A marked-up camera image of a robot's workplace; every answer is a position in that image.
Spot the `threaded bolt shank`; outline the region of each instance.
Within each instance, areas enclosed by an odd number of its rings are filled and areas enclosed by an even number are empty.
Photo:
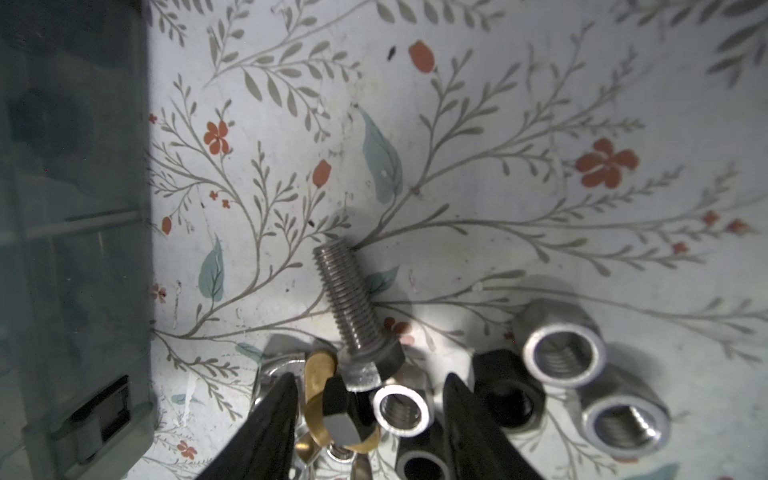
[[[354,356],[381,348],[386,337],[357,261],[346,242],[340,238],[331,240],[316,247],[313,255],[336,326],[349,354]]]

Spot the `floral wallpaper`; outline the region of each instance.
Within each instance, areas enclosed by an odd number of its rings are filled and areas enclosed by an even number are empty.
[[[204,468],[273,334],[338,342],[311,249],[342,235],[438,397],[546,296],[667,403],[668,447],[627,461],[551,390],[511,437],[546,478],[765,477],[766,0],[144,10],[159,420],[128,478]]]

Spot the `red flower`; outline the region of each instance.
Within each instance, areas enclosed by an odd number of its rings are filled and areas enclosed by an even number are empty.
[[[576,170],[585,174],[581,184],[587,188],[605,183],[608,188],[616,188],[621,183],[621,167],[634,170],[640,160],[632,150],[622,150],[614,154],[614,145],[607,138],[601,138],[592,145],[594,152],[584,154],[576,160]]]
[[[163,225],[161,228],[163,230],[163,233],[165,233],[166,235],[169,235],[170,229],[172,228],[173,225],[174,225],[174,222],[170,221],[169,217],[165,217],[163,219]]]
[[[226,137],[229,133],[227,124],[225,124],[223,121],[220,121],[219,127],[216,128],[216,125],[212,121],[209,121],[207,126],[208,131],[205,132],[203,141],[206,145],[210,144],[210,152],[213,155],[218,154],[219,150],[225,154],[230,153],[230,145],[226,140],[224,140],[224,137]]]
[[[725,229],[734,235],[738,235],[739,237],[743,236],[745,233],[751,233],[754,231],[747,222],[741,220],[740,218],[731,221],[731,223],[729,223]]]
[[[680,253],[688,253],[688,245],[685,242],[677,242],[672,245],[672,254],[678,255]]]
[[[331,166],[325,160],[321,160],[315,167],[315,171],[312,172],[312,183],[316,187],[320,188],[326,184],[328,177],[331,175]]]
[[[155,300],[160,300],[160,303],[165,303],[165,287],[160,288],[156,283],[152,286],[152,291],[149,292],[150,296]]]
[[[720,215],[716,214],[714,210],[708,211],[706,215],[701,217],[701,221],[706,223],[708,227],[712,227],[719,219]]]
[[[395,319],[393,319],[391,316],[388,316],[384,319],[384,328],[387,330],[392,330],[399,337],[400,343],[402,345],[411,346],[416,343],[416,339],[408,335],[413,330],[413,327],[410,323],[395,323]]]
[[[197,455],[197,450],[195,450],[194,447],[188,446],[184,440],[182,440],[179,445],[176,445],[176,448],[181,452],[181,456],[190,460],[194,460],[194,456]]]
[[[435,55],[426,43],[419,40],[408,48],[413,66],[422,73],[435,70]]]

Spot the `black hex nut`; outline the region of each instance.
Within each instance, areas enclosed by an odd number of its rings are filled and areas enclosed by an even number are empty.
[[[323,390],[323,424],[337,445],[363,443],[376,429],[368,393],[349,392],[339,375],[329,378]]]
[[[475,396],[498,426],[508,432],[527,432],[541,424],[546,394],[525,368],[520,356],[499,349],[472,357]]]

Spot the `hex nut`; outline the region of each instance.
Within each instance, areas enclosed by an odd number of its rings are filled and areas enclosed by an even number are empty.
[[[381,427],[399,437],[414,437],[435,421],[432,384],[419,367],[405,364],[371,398]]]
[[[639,458],[669,441],[667,407],[641,379],[609,365],[592,383],[566,394],[576,429],[615,458]]]
[[[445,446],[440,422],[435,421],[415,437],[400,439],[395,472],[402,480],[448,480]]]
[[[358,443],[356,445],[347,445],[344,448],[347,450],[352,450],[355,453],[369,453],[376,449],[376,447],[379,446],[379,441],[381,440],[382,431],[381,427],[379,427],[379,424],[376,423],[375,429],[373,430],[373,433],[363,441],[363,443]]]
[[[342,349],[338,372],[350,392],[370,392],[394,375],[405,360],[400,341],[389,336],[381,348],[365,355],[357,352],[351,356],[346,348]]]
[[[363,443],[376,429],[376,419],[367,395],[349,392],[341,376],[331,377],[326,382],[323,424],[337,445]]]
[[[607,360],[596,322],[577,305],[531,301],[512,322],[526,368],[541,383],[566,389],[586,385]]]
[[[287,353],[285,355],[265,358],[256,372],[256,380],[253,382],[250,404],[251,411],[266,397],[266,394],[272,389],[280,376],[291,372],[296,377],[296,387],[299,389],[301,400],[304,390],[304,366],[306,364],[306,354],[304,352]]]
[[[535,430],[544,416],[546,394],[520,356],[507,349],[472,357],[475,397],[507,433]]]

